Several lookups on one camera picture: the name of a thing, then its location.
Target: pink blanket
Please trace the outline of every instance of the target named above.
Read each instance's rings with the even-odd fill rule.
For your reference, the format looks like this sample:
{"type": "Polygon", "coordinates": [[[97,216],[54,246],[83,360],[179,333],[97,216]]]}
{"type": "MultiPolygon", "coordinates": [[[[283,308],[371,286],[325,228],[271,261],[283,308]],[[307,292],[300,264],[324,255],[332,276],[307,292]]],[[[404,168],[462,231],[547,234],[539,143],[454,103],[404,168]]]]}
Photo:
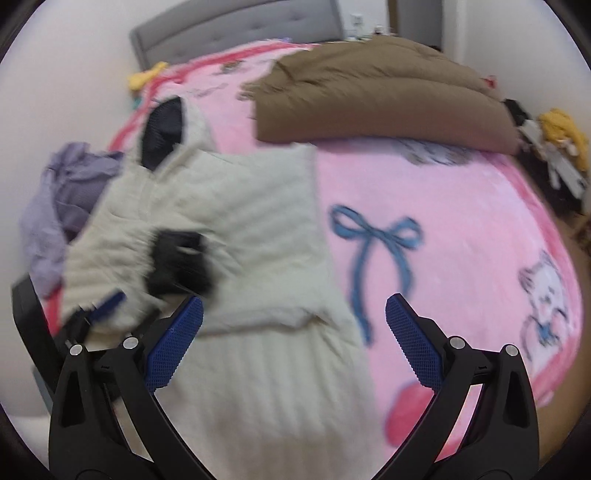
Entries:
{"type": "MultiPolygon", "coordinates": [[[[152,100],[170,95],[202,108],[221,152],[265,148],[253,137],[252,104],[237,98],[240,85],[297,48],[310,46],[256,42],[167,70],[111,149],[129,148],[152,100]],[[236,60],[243,62],[222,73],[221,64],[236,60]]],[[[317,145],[320,217],[343,293],[365,324],[387,455],[432,396],[385,323],[386,299],[397,291],[474,348],[519,346],[537,403],[547,403],[577,352],[582,300],[560,236],[518,170],[484,153],[465,166],[417,166],[388,139],[317,145]]],[[[443,456],[457,448],[477,399],[473,388],[443,456]]]]}

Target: yellow cloth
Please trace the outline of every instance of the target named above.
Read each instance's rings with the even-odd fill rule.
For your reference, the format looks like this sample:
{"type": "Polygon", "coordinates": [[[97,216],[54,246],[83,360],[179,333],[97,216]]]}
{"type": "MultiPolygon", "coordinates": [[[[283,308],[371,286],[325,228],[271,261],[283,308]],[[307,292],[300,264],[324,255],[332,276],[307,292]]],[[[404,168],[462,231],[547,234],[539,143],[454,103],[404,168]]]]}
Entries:
{"type": "Polygon", "coordinates": [[[560,147],[560,142],[572,140],[579,150],[576,157],[576,166],[580,171],[589,170],[589,139],[577,128],[572,117],[559,108],[553,108],[550,112],[543,113],[538,120],[548,142],[560,147]]]}
{"type": "Polygon", "coordinates": [[[139,92],[145,84],[158,76],[158,74],[168,67],[165,61],[159,61],[151,69],[145,72],[134,73],[128,77],[129,89],[132,92],[139,92]]]}

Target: folded brown duvet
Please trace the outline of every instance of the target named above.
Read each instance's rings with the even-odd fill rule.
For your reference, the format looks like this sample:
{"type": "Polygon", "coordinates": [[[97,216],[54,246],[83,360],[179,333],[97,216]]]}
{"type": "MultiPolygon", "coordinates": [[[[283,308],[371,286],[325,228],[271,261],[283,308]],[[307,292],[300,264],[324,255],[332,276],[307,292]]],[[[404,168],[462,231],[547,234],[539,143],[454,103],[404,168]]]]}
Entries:
{"type": "Polygon", "coordinates": [[[470,68],[410,40],[333,43],[277,61],[254,91],[265,142],[360,135],[513,154],[518,135],[494,90],[470,68]]]}

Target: lavender clothing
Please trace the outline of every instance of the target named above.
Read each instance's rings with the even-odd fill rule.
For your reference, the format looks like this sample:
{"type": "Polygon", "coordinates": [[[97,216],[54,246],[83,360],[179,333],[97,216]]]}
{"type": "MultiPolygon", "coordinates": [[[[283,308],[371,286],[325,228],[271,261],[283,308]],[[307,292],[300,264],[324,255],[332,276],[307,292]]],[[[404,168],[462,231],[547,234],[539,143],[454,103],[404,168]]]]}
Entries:
{"type": "Polygon", "coordinates": [[[93,154],[88,148],[87,143],[68,143],[52,156],[20,219],[29,274],[44,298],[61,283],[67,243],[82,230],[105,186],[121,169],[121,152],[93,154]]]}

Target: bed headboard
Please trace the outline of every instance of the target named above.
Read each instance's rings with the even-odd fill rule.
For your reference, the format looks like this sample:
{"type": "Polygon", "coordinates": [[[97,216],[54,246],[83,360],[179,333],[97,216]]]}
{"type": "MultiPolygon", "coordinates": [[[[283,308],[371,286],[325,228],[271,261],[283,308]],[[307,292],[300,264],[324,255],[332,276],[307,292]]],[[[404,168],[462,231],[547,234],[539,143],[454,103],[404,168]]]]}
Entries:
{"type": "Polygon", "coordinates": [[[131,31],[139,65],[183,63],[266,38],[340,40],[337,0],[190,0],[131,31]]]}

